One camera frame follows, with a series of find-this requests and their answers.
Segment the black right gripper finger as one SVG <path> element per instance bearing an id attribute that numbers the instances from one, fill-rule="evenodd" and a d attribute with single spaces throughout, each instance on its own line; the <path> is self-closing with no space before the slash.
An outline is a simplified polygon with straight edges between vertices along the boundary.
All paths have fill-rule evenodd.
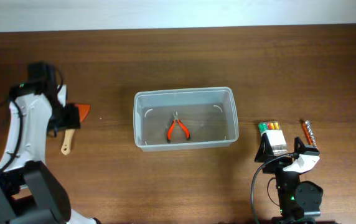
<path id="1" fill-rule="evenodd" d="M 269 142 L 268 136 L 266 133 L 262 134 L 260 146 L 256 153 L 255 162 L 264 163 L 272 160 L 273 158 L 273 149 Z"/>
<path id="2" fill-rule="evenodd" d="M 307 156 L 319 156 L 320 152 L 318 148 L 312 145 L 304 144 L 300 137 L 294 139 L 294 152 L 296 154 L 303 154 Z"/>

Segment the orange scraper wooden handle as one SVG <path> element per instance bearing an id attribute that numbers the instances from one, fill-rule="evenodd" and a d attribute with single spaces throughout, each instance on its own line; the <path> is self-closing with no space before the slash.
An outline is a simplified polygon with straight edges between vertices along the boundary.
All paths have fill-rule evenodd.
<path id="1" fill-rule="evenodd" d="M 90 105 L 88 105 L 88 104 L 74 104 L 74 106 L 76 108 L 78 108 L 80 122 L 84 121 L 85 118 L 89 114 Z M 64 136 L 62 147 L 61 147 L 61 152 L 65 156 L 70 154 L 74 132 L 75 132 L 75 128 L 65 130 L 65 136 Z"/>

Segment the clear plastic storage box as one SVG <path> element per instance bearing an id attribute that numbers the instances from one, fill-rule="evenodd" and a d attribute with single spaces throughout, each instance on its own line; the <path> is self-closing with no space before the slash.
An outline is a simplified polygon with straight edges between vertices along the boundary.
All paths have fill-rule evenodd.
<path id="1" fill-rule="evenodd" d="M 144 152 L 227 147 L 239 138 L 229 87 L 139 92 L 133 128 L 135 144 Z"/>

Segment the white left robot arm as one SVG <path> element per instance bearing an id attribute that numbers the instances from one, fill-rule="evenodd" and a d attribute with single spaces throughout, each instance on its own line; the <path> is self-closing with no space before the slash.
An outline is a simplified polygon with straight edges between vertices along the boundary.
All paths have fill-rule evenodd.
<path id="1" fill-rule="evenodd" d="M 71 208 L 68 194 L 45 165 L 50 130 L 80 128 L 67 87 L 44 82 L 14 86 L 11 122 L 0 160 L 0 223 L 98 223 Z"/>

